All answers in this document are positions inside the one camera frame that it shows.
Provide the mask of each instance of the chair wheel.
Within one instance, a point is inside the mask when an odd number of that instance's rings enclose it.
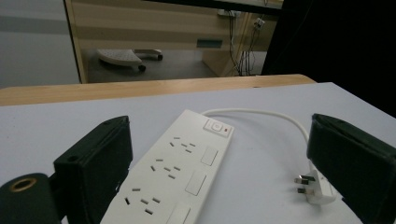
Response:
[[[140,72],[146,71],[146,66],[145,65],[139,65],[138,68],[139,68]]]

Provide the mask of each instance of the black panel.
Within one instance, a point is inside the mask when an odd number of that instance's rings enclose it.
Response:
[[[54,162],[69,223],[100,223],[133,158],[128,116],[109,119]]]
[[[396,148],[344,120],[315,114],[307,157],[363,223],[394,223]]]
[[[197,39],[197,48],[221,49],[221,39]]]
[[[395,3],[285,0],[263,75],[333,82],[396,118]]]

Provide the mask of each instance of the power strip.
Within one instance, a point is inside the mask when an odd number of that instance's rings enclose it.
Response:
[[[185,110],[130,170],[101,223],[194,223],[233,127]]]

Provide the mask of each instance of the white power strip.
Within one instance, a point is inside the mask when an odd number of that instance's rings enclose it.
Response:
[[[194,223],[232,135],[185,110],[130,170],[101,223]]]

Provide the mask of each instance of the wooden table edge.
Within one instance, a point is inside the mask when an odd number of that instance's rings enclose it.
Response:
[[[0,105],[31,105],[312,83],[316,82],[309,77],[292,74],[8,87],[0,90]]]

